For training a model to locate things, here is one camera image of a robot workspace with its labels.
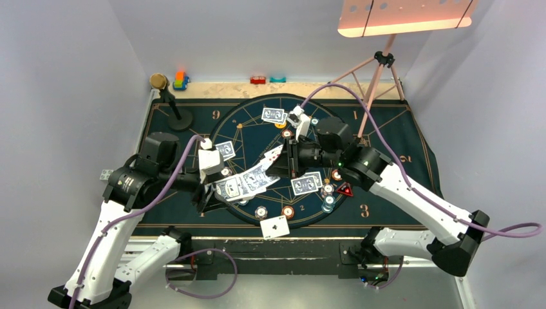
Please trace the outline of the blue playing card deck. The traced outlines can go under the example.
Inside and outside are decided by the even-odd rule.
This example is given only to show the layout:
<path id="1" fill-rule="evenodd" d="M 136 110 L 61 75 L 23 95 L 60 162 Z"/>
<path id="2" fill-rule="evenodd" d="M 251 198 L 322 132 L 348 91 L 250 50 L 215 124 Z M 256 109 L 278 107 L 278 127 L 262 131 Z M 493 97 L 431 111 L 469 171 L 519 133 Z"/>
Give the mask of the blue playing card deck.
<path id="1" fill-rule="evenodd" d="M 238 201 L 252 196 L 252 191 L 238 174 L 214 182 L 216 192 L 227 201 Z"/>

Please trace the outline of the blue card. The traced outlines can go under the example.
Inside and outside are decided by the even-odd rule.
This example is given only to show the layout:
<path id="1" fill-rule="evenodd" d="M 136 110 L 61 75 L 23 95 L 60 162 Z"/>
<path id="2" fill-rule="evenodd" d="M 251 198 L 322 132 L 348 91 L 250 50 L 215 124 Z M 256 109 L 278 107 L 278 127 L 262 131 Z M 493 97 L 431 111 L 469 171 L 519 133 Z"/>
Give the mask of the blue card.
<path id="1" fill-rule="evenodd" d="M 285 122 L 285 110 L 278 108 L 263 108 L 261 119 L 264 122 L 283 124 Z"/>
<path id="2" fill-rule="evenodd" d="M 231 140 L 215 144 L 214 146 L 215 149 L 220 152 L 224 161 L 230 160 L 231 158 L 234 158 L 236 156 L 234 144 Z"/>
<path id="3" fill-rule="evenodd" d="M 319 190 L 314 176 L 302 176 L 291 180 L 292 190 L 295 196 L 317 192 Z"/>

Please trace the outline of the four of clubs card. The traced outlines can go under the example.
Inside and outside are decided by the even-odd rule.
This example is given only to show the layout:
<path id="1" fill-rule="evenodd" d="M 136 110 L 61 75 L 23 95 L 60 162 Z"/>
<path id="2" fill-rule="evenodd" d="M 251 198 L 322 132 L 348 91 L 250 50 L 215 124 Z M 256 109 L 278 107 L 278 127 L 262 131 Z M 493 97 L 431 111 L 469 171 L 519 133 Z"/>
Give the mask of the four of clubs card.
<path id="1" fill-rule="evenodd" d="M 264 240 L 279 238 L 290 234 L 286 216 L 277 216 L 260 222 L 260 228 Z"/>

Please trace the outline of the red triangular dealer button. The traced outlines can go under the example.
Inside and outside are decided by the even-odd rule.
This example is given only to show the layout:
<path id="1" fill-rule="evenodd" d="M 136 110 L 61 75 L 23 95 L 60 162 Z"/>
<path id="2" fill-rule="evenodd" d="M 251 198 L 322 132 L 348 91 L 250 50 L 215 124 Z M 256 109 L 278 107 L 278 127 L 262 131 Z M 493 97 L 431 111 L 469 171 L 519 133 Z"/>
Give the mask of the red triangular dealer button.
<path id="1" fill-rule="evenodd" d="M 338 186 L 336 192 L 344 196 L 353 197 L 352 186 L 348 182 L 344 182 Z"/>

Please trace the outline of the nine of diamonds card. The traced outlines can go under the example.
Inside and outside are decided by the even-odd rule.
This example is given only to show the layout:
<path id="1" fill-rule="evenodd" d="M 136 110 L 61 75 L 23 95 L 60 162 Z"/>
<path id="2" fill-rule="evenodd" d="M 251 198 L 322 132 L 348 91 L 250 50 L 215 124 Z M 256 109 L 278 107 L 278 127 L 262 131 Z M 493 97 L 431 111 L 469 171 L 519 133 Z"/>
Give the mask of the nine of diamonds card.
<path id="1" fill-rule="evenodd" d="M 262 168 L 267 169 L 269 168 L 279 157 L 279 155 L 282 152 L 282 145 L 279 145 L 269 151 L 267 151 L 264 154 L 264 157 L 258 162 L 258 166 L 262 166 Z"/>

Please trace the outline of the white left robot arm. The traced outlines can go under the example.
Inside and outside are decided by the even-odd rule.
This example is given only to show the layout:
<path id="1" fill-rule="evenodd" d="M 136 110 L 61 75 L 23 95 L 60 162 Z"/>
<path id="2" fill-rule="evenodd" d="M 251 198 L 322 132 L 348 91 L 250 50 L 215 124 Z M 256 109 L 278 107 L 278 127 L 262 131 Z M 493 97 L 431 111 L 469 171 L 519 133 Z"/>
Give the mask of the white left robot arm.
<path id="1" fill-rule="evenodd" d="M 50 290 L 48 302 L 58 308 L 128 308 L 134 290 L 154 272 L 193 258 L 192 236 L 170 226 L 136 258 L 120 262 L 138 223 L 169 190 L 191 192 L 204 209 L 212 201 L 207 177 L 222 167 L 209 138 L 194 135 L 182 146 L 170 133 L 147 136 L 141 150 L 110 174 L 85 253 L 67 282 Z"/>

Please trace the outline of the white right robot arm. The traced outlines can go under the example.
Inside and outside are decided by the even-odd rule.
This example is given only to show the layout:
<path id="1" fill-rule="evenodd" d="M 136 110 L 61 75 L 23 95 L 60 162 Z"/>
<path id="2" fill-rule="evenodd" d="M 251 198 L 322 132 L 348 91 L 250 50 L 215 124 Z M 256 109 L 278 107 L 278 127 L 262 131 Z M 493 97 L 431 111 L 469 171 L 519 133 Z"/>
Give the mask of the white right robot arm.
<path id="1" fill-rule="evenodd" d="M 309 168 L 335 167 L 352 187 L 389 201 L 425 226 L 371 228 L 353 253 L 363 267 L 390 256 L 410 256 L 430 260 L 452 276 L 467 274 L 489 224 L 486 213 L 455 207 L 414 182 L 389 156 L 359 145 L 340 118 L 324 118 L 315 130 L 316 140 L 302 135 L 286 138 L 266 174 L 295 180 Z"/>

